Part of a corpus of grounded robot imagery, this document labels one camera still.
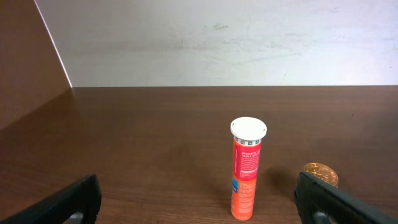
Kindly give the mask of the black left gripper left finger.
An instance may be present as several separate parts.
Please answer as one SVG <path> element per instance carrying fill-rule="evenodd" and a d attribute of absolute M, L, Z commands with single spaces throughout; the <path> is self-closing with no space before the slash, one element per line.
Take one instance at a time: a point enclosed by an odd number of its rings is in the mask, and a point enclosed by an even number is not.
<path fill-rule="evenodd" d="M 63 223 L 81 213 L 82 223 L 95 223 L 101 208 L 101 190 L 95 174 L 87 175 L 24 210 L 2 224 Z"/>

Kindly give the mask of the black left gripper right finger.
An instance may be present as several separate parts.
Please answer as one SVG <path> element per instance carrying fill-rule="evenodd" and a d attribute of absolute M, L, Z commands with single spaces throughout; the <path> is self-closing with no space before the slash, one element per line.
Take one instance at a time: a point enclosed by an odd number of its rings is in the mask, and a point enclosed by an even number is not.
<path fill-rule="evenodd" d="M 294 190 L 303 224 L 397 224 L 397 219 L 337 189 L 308 172 L 300 172 Z"/>

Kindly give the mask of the gold lid small jar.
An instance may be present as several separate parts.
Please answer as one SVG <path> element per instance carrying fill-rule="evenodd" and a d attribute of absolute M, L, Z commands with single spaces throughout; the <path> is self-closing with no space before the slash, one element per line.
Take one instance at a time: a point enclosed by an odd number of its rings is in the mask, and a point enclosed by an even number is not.
<path fill-rule="evenodd" d="M 303 171 L 311 173 L 315 177 L 334 187 L 338 187 L 339 178 L 337 173 L 332 168 L 324 164 L 311 162 L 304 165 Z"/>

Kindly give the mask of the orange tablet tube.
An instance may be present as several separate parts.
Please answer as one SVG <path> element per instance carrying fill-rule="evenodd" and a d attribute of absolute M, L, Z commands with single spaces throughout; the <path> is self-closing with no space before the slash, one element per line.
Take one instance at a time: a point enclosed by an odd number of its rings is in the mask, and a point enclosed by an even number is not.
<path fill-rule="evenodd" d="M 241 221 L 252 217 L 259 172 L 262 139 L 267 133 L 263 121 L 240 117 L 231 122 L 233 168 L 231 213 Z"/>

